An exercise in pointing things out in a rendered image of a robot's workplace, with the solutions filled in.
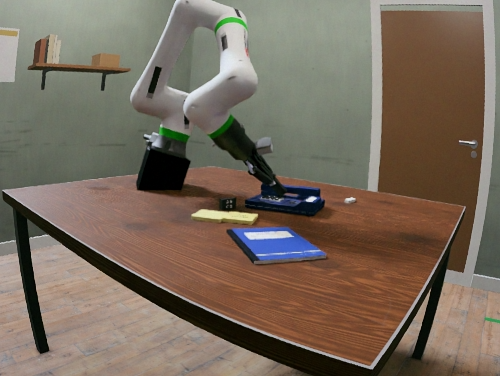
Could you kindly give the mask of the blue telephone handset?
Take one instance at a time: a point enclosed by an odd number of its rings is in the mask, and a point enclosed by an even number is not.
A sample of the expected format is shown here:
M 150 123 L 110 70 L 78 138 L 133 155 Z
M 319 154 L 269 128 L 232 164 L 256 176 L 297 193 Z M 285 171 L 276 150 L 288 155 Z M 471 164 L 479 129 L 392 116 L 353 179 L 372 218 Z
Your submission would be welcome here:
M 321 194 L 320 188 L 313 188 L 313 187 L 304 187 L 304 186 L 289 186 L 289 185 L 284 185 L 282 184 L 286 189 L 287 193 L 291 194 L 298 194 L 299 196 L 315 196 L 318 197 Z M 262 183 L 261 185 L 261 190 L 264 190 L 266 192 L 274 192 L 276 193 L 270 185 L 265 185 Z

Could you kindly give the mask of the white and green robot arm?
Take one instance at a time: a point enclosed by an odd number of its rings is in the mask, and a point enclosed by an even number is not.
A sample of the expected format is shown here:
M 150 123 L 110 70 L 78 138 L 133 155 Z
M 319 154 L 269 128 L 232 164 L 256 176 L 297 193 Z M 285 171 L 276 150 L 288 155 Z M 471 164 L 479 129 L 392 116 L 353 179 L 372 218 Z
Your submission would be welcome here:
M 188 94 L 167 87 L 167 82 L 198 27 L 215 32 L 222 67 L 214 79 Z M 245 128 L 228 110 L 250 98 L 257 86 L 244 14 L 211 0 L 176 0 L 162 37 L 131 93 L 131 104 L 136 111 L 162 120 L 159 134 L 144 135 L 145 145 L 185 158 L 194 124 L 213 140 L 212 146 L 218 144 L 221 150 L 235 146 Z

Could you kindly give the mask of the blue notebook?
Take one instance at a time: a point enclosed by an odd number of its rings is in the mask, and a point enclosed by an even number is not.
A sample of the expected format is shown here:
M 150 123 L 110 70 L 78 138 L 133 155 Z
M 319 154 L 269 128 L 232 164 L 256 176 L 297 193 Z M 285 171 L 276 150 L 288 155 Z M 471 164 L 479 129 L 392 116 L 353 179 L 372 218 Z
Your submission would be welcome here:
M 326 254 L 288 227 L 227 229 L 253 264 L 325 259 Z

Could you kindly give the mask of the blue desk phone body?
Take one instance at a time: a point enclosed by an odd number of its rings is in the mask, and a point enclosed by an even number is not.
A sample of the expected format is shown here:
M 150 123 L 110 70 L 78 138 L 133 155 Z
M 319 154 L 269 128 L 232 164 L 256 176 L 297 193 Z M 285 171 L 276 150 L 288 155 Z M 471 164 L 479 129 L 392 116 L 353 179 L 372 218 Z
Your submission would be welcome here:
M 296 196 L 282 195 L 280 197 L 277 193 L 263 190 L 261 194 L 246 199 L 245 207 L 314 216 L 324 207 L 324 203 L 325 199 L 321 199 L 321 195 L 318 197 L 297 195 L 296 199 Z

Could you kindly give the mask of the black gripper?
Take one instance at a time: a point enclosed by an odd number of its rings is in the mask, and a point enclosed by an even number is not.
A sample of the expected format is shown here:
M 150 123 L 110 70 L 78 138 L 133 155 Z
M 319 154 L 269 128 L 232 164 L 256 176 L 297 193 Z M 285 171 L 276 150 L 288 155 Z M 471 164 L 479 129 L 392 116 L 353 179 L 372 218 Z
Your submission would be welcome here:
M 276 174 L 272 174 L 273 171 L 266 163 L 264 158 L 261 155 L 260 158 L 258 152 L 255 153 L 254 155 L 254 153 L 252 152 L 253 147 L 254 147 L 253 141 L 246 134 L 244 134 L 242 139 L 235 146 L 226 151 L 235 160 L 243 160 L 244 164 L 249 167 L 248 173 L 250 175 L 253 175 L 255 178 L 257 178 L 266 186 L 270 185 L 270 187 L 279 196 L 286 194 L 287 193 L 286 188 L 276 179 L 275 177 Z

